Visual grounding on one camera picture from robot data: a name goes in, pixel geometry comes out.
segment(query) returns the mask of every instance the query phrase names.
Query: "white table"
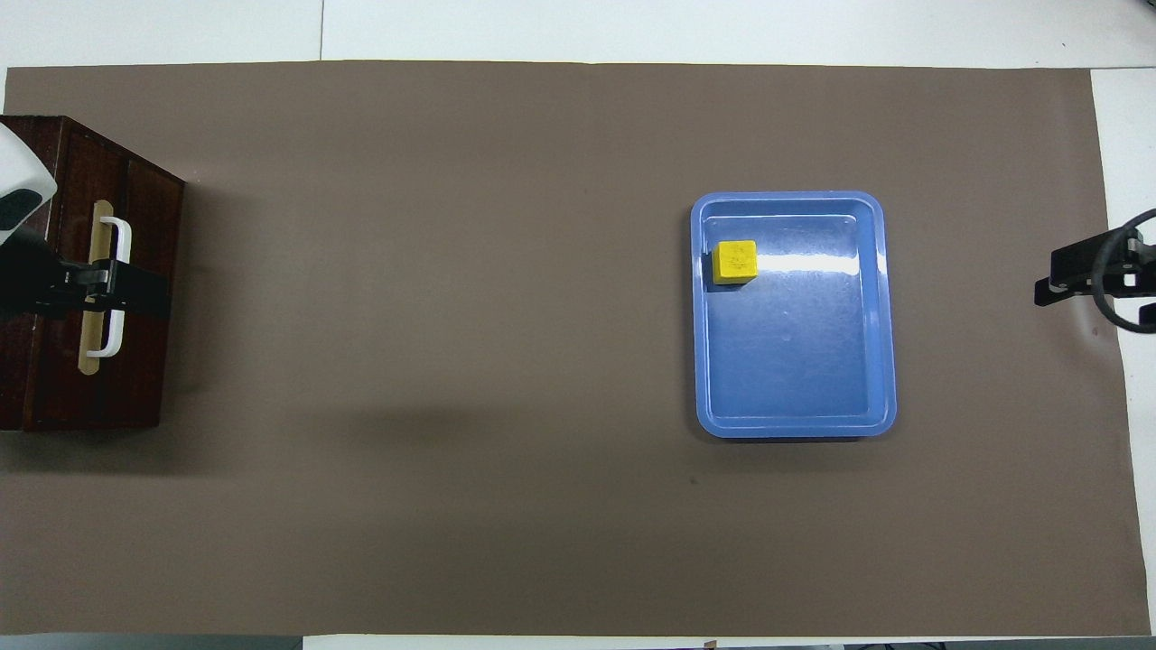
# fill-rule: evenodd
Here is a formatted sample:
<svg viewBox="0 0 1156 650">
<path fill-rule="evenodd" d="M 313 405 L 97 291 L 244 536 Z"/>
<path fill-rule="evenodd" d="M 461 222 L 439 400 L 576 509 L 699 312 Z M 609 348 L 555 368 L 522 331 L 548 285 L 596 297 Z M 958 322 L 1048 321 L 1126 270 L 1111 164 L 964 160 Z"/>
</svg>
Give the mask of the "white table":
<svg viewBox="0 0 1156 650">
<path fill-rule="evenodd" d="M 1156 206 L 1156 9 L 1142 0 L 0 0 L 0 79 L 15 66 L 318 59 L 1094 68 L 1109 224 Z M 1135 305 L 1120 313 L 1134 319 Z M 1121 332 L 1120 349 L 1156 620 L 1156 337 Z M 336 636 L 305 647 L 585 650 L 705 638 Z"/>
</svg>

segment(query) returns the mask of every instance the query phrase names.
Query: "dark wooden box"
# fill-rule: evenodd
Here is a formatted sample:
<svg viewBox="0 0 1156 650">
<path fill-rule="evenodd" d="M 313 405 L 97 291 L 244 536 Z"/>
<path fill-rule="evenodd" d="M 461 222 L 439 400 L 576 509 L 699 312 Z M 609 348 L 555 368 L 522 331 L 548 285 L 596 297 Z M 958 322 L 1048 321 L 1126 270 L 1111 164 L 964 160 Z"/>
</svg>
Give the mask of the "dark wooden box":
<svg viewBox="0 0 1156 650">
<path fill-rule="evenodd" d="M 66 259 L 88 261 L 92 204 L 108 200 L 133 227 L 132 264 L 169 278 L 184 180 L 67 117 L 0 116 L 44 162 L 59 190 L 28 219 Z M 0 429 L 155 427 L 168 320 L 128 313 L 120 352 L 95 375 L 76 367 L 81 313 L 0 323 Z"/>
</svg>

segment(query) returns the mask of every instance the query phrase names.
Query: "white handle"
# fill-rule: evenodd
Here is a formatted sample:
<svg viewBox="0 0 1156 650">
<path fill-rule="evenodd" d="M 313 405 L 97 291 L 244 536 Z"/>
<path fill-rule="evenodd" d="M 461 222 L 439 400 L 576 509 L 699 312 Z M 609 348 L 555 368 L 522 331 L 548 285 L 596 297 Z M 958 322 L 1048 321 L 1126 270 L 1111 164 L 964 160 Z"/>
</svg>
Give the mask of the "white handle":
<svg viewBox="0 0 1156 650">
<path fill-rule="evenodd" d="M 124 219 L 102 216 L 101 223 L 117 227 L 117 261 L 128 264 L 133 253 L 133 227 Z M 125 338 L 125 312 L 119 309 L 109 310 L 109 338 L 101 349 L 90 349 L 88 356 L 108 357 L 120 352 L 120 342 Z"/>
</svg>

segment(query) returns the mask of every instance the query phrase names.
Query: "blue tray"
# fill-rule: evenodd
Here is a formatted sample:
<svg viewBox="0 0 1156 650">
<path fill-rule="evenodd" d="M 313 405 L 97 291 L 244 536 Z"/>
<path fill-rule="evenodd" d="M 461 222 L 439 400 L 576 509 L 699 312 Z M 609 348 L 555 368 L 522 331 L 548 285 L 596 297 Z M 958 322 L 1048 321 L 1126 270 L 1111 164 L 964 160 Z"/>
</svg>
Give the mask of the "blue tray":
<svg viewBox="0 0 1156 650">
<path fill-rule="evenodd" d="M 758 275 L 710 252 L 754 239 Z M 724 438 L 876 436 L 895 422 L 883 208 L 864 192 L 720 192 L 690 214 L 698 420 Z"/>
</svg>

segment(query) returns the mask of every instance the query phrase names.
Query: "brown paper backdrop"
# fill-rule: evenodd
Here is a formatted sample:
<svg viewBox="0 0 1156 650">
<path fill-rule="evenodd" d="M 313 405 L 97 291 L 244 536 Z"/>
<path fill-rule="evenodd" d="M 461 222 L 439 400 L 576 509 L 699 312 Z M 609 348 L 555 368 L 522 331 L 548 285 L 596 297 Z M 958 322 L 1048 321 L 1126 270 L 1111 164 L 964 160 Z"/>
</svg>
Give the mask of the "brown paper backdrop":
<svg viewBox="0 0 1156 650">
<path fill-rule="evenodd" d="M 2 631 L 1148 633 L 1116 333 L 1031 304 L 1105 227 L 1084 71 L 40 68 L 7 97 L 190 187 L 163 424 L 0 441 Z M 898 423 L 710 440 L 688 210 L 816 189 L 885 209 Z"/>
</svg>

